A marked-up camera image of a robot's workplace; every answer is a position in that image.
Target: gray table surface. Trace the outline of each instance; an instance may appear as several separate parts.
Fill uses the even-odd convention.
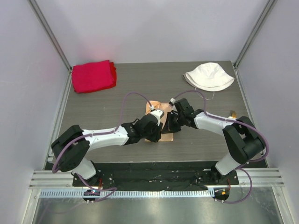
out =
[[[90,130],[115,127],[123,97],[130,91],[140,92],[150,100],[169,102],[178,93],[194,89],[183,80],[182,74],[202,63],[205,62],[116,64],[116,87],[88,94],[77,94],[71,87],[60,133],[75,124]],[[235,77],[230,61],[216,63]],[[207,98],[213,95],[212,92],[203,92]],[[196,93],[187,93],[183,97],[195,110],[203,108],[203,99]],[[131,95],[125,105],[123,122],[141,118],[145,113],[145,104],[140,96]],[[238,117],[248,115],[236,79],[230,87],[216,92],[213,100],[207,102],[207,111],[210,113],[227,117],[230,110],[235,110]],[[174,134],[173,142],[141,140],[133,145],[93,150],[86,157],[94,162],[216,161],[227,152],[223,137],[205,130],[182,127],[181,132]]]

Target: tan cloth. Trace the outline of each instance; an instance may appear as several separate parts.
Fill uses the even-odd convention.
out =
[[[160,109],[164,111],[164,116],[161,118],[161,123],[163,123],[163,127],[164,127],[167,118],[167,113],[170,112],[172,109],[171,106],[169,105],[169,103],[160,103],[159,101],[154,101],[154,100],[150,100],[150,103],[155,107],[155,109]],[[149,103],[147,103],[145,114],[148,114],[149,112],[150,112],[150,105]],[[162,134],[161,139],[159,141],[173,141],[173,133]]]

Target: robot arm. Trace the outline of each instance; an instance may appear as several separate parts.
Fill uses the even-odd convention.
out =
[[[149,114],[131,123],[121,124],[116,128],[103,130],[81,130],[79,125],[71,126],[51,145],[52,151],[57,158],[63,148],[79,136],[76,143],[70,145],[59,161],[59,168],[62,172],[72,170],[81,175],[90,185],[98,181],[97,170],[92,161],[85,157],[87,152],[106,146],[123,146],[137,143],[140,139],[148,139],[157,142],[161,138],[162,110],[153,110]]]
[[[232,170],[245,164],[265,148],[265,142],[256,132],[226,120],[227,118],[224,117],[205,114],[201,109],[194,111],[188,101],[183,98],[176,101],[172,111],[167,114],[162,133],[175,133],[181,130],[181,126],[189,126],[223,136],[229,153],[212,167],[212,170],[217,173],[216,178],[223,179]],[[237,121],[254,127],[247,117],[243,116]]]

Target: white bucket hat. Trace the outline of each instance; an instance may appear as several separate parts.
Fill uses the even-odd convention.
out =
[[[212,62],[201,64],[193,71],[186,72],[183,78],[193,87],[211,92],[226,89],[235,80],[219,64]]]

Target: metal floor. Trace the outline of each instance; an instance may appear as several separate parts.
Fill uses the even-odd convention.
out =
[[[116,87],[88,94],[76,94],[71,87],[60,133],[75,124],[83,129],[95,130],[115,127],[123,97],[130,91],[143,93],[150,100],[169,102],[178,93],[194,89],[183,80],[182,74],[202,63],[205,62],[116,64]],[[230,76],[235,77],[230,61],[217,63]],[[203,92],[206,98],[212,98],[212,92]],[[196,93],[187,93],[183,97],[188,99],[195,110],[203,107],[203,100]],[[123,122],[141,118],[145,113],[145,104],[140,96],[130,96]],[[207,102],[207,110],[225,117],[229,116],[230,110],[235,110],[238,116],[247,116],[236,79],[230,87],[215,93],[214,99]],[[223,137],[183,127],[180,133],[174,134],[173,142],[151,143],[141,140],[134,145],[93,150],[86,157],[94,162],[214,161],[221,159],[227,152]]]
[[[243,198],[248,188],[233,188],[229,200]],[[108,199],[82,204],[82,198],[39,199],[34,224],[282,224],[272,188],[253,188],[238,204],[210,197]]]

